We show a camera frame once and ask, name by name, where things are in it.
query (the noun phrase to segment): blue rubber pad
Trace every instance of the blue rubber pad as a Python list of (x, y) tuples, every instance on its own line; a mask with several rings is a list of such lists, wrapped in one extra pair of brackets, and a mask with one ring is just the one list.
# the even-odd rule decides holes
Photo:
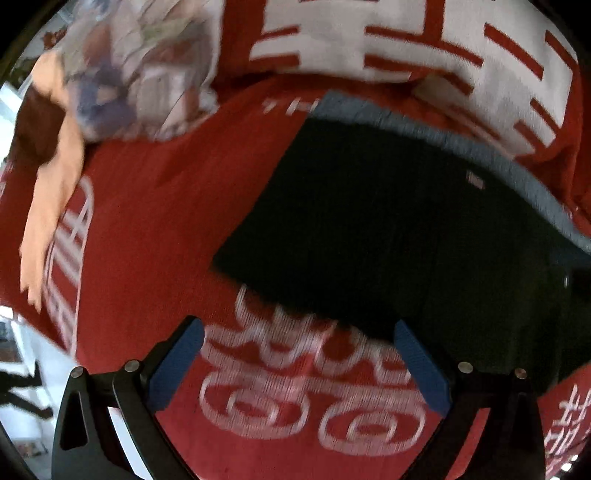
[(394, 345), (429, 408), (446, 417), (452, 407), (449, 381), (402, 320), (394, 327)]
[(204, 341), (205, 329), (201, 320), (195, 318), (150, 379), (146, 401), (150, 412), (168, 407)]

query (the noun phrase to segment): screw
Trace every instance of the screw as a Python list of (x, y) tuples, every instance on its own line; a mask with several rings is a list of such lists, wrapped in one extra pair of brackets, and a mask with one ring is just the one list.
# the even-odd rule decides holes
[(527, 371), (525, 371), (523, 368), (516, 368), (515, 376), (520, 380), (525, 380), (527, 378)]
[(125, 371), (132, 374), (139, 370), (140, 363), (137, 360), (130, 360), (125, 364)]
[(462, 372), (463, 374), (471, 374), (474, 371), (474, 367), (471, 363), (468, 362), (460, 362), (457, 365), (457, 369)]
[(84, 374), (84, 368), (76, 367), (74, 370), (71, 371), (70, 376), (72, 378), (80, 378)]

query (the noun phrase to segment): black fabric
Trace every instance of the black fabric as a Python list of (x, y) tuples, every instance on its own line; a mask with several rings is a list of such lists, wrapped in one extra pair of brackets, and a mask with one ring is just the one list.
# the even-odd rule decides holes
[(570, 278), (581, 256), (588, 263), (471, 162), (309, 119), (214, 265), (268, 300), (372, 338), (392, 341), (404, 318), (451, 361), (525, 368), (545, 391), (589, 359), (589, 301), (574, 298)]

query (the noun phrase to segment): red cloth with white characters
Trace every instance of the red cloth with white characters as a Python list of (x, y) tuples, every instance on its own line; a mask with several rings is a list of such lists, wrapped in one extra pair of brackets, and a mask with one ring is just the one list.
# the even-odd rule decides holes
[[(525, 4), (227, 0), (219, 112), (165, 144), (98, 148), (48, 253), (45, 307), (29, 320), (59, 332), (82, 364), (102, 372), (145, 356), (185, 315), (201, 317), (202, 354), (159, 419), (204, 480), (400, 478), (440, 418), (396, 351), (327, 321), (293, 319), (210, 263), (329, 89), (490, 141), (591, 233), (579, 71), (561, 35)], [(508, 15), (511, 5), (519, 7)], [(473, 28), (464, 25), (467, 12)], [(326, 35), (318, 39), (319, 31)], [(284, 68), (333, 77), (273, 74)], [(268, 77), (237, 82), (260, 72)], [(513, 91), (514, 82), (521, 86)], [(22, 238), (26, 211), (9, 218), (5, 206), (32, 194), (17, 188), (16, 171), (2, 178), (0, 228), (10, 239)], [(18, 255), (14, 243), (0, 255), (0, 300), (18, 307), (18, 270), (5, 259)], [(591, 369), (583, 368), (540, 399), (548, 477), (583, 447), (590, 393)], [(449, 480), (464, 471), (485, 420), (482, 412)]]

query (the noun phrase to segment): person's leg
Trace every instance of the person's leg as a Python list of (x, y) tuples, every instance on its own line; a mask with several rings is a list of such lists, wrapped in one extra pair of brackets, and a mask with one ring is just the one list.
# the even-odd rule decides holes
[(29, 388), (29, 387), (40, 387), (41, 383), (41, 376), (39, 373), (38, 365), (35, 363), (35, 375), (28, 377), (22, 377), (17, 374), (6, 374), (5, 382), (9, 385), (10, 388)]
[(12, 404), (14, 407), (29, 412), (37, 417), (47, 420), (53, 417), (53, 410), (49, 407), (39, 408), (33, 403), (25, 400), (18, 395), (8, 392), (0, 396), (0, 405)]

